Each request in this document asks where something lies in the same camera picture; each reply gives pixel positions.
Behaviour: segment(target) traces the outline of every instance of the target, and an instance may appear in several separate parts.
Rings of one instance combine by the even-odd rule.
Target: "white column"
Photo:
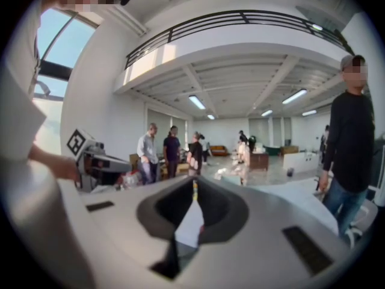
[[[273,117],[269,118],[269,146],[274,146],[274,128],[273,128]]]
[[[281,117],[281,146],[285,146],[285,121]]]
[[[357,13],[342,35],[354,53],[363,55],[368,64],[368,84],[373,101],[375,137],[385,132],[385,55],[380,36],[365,13]]]

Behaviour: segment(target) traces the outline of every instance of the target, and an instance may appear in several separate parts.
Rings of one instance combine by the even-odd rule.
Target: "white shirt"
[[[44,114],[30,101],[35,75],[35,38],[40,26],[41,1],[36,0],[19,22],[0,61],[0,157],[28,158]]]
[[[138,142],[137,154],[141,159],[142,157],[147,157],[151,163],[157,164],[159,159],[156,155],[155,138],[151,138],[148,133],[140,137]]]
[[[42,2],[41,0],[36,0],[16,27],[13,37],[4,52],[4,60],[1,63],[1,66],[7,69],[15,82],[28,94],[30,99],[32,99],[34,91],[29,91],[29,87],[38,65],[35,39],[37,30],[40,27],[41,15]]]

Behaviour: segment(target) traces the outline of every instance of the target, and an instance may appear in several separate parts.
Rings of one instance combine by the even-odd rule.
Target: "white sleeve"
[[[140,137],[138,141],[137,154],[139,157],[144,156],[144,137]]]

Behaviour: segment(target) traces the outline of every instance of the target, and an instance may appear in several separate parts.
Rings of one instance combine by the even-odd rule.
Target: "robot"
[[[129,162],[107,156],[104,144],[83,129],[76,129],[67,142],[81,176],[80,190],[90,193],[98,185],[114,185],[122,173],[130,172]]]

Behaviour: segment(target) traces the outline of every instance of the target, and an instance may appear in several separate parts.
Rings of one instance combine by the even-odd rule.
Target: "white table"
[[[337,220],[329,210],[326,209],[323,203],[314,196],[316,187],[316,182],[314,180],[315,178],[310,178],[280,185],[251,186],[251,188],[274,194],[289,201],[312,215],[324,226],[338,235]]]

